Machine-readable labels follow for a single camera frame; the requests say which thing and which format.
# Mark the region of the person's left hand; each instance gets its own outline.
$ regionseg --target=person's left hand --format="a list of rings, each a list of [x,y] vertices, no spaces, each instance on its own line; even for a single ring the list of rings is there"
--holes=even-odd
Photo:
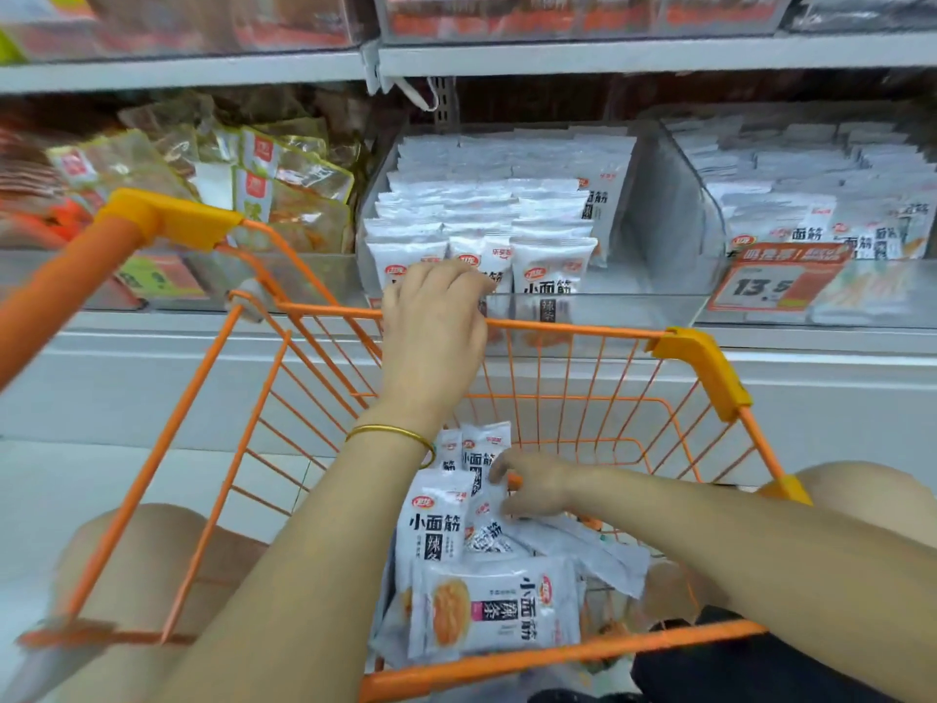
[[[384,291],[384,382],[393,424],[432,440],[485,357],[479,300],[495,282],[464,261],[415,263]]]

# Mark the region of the cart handle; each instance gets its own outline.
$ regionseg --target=cart handle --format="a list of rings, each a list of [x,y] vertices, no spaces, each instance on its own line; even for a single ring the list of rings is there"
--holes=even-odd
[[[149,241],[135,222],[102,216],[0,304],[0,391]]]

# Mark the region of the white shelf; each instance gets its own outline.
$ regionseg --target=white shelf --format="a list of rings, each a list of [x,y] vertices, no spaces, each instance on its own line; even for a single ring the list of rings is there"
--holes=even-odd
[[[366,46],[303,53],[2,66],[0,93],[368,81],[367,57]]]
[[[937,65],[937,32],[381,46],[381,75],[510,76]]]

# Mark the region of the gold bracelet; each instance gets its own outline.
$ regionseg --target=gold bracelet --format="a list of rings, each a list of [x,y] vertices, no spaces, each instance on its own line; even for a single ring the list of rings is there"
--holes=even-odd
[[[434,461],[436,461],[436,446],[432,441],[428,441],[423,438],[416,432],[408,431],[407,429],[401,429],[399,426],[391,425],[359,425],[354,427],[351,431],[345,436],[345,441],[348,441],[355,434],[361,434],[367,431],[386,431],[391,434],[399,434],[400,436],[409,436],[412,439],[415,439],[420,444],[427,448],[427,451],[430,453],[429,461],[424,464],[420,464],[421,469],[425,469],[427,466],[430,466]]]

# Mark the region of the orange price tag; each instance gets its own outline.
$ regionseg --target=orange price tag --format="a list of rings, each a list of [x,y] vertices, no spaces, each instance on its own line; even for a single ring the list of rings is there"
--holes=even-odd
[[[845,244],[751,245],[709,299],[709,310],[803,311],[852,255]]]

